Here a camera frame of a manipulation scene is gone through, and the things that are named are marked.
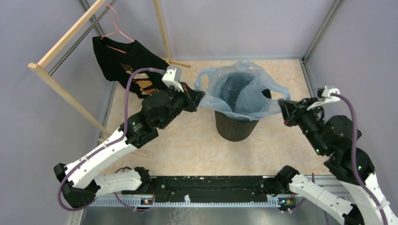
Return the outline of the black ribbed trash bin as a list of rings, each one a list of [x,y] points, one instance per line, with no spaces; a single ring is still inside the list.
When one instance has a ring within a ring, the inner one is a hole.
[[[221,91],[220,97],[234,111],[236,109],[236,101],[240,94],[240,90]],[[236,119],[227,116],[224,113],[215,111],[215,125],[221,137],[231,142],[239,142],[246,139],[257,126],[259,120]]]

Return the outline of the blue plastic trash bag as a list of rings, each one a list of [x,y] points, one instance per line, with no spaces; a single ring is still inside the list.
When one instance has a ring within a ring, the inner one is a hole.
[[[262,67],[250,60],[240,60],[230,66],[211,67],[200,71],[195,90],[205,92],[202,107],[237,120],[261,120],[279,114],[278,100],[264,96],[269,90],[290,100],[288,88],[278,84]]]

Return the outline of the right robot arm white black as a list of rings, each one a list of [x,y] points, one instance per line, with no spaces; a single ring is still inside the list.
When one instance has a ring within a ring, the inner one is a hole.
[[[327,157],[324,165],[347,189],[352,200],[325,190],[288,165],[275,176],[270,193],[298,194],[341,225],[397,224],[398,218],[380,189],[369,155],[357,147],[361,132],[355,118],[336,115],[325,121],[324,109],[317,98],[280,99],[278,104],[284,124],[298,126],[315,153]]]

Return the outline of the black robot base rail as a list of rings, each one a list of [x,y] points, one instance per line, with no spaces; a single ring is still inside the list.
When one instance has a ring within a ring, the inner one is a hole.
[[[273,176],[157,176],[146,191],[122,191],[123,195],[145,194],[156,203],[178,203],[188,196],[192,203],[296,203],[297,195]]]

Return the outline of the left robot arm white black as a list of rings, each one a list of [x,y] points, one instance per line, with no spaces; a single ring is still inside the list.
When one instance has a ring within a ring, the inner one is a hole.
[[[142,101],[141,111],[125,115],[124,123],[102,144],[73,163],[59,163],[54,167],[60,182],[57,200],[63,209],[82,210],[96,198],[110,193],[149,191],[152,178],[143,167],[108,175],[102,171],[157,138],[158,130],[166,128],[181,112],[197,111],[205,92],[193,90],[184,82],[181,86],[181,90],[152,92]]]

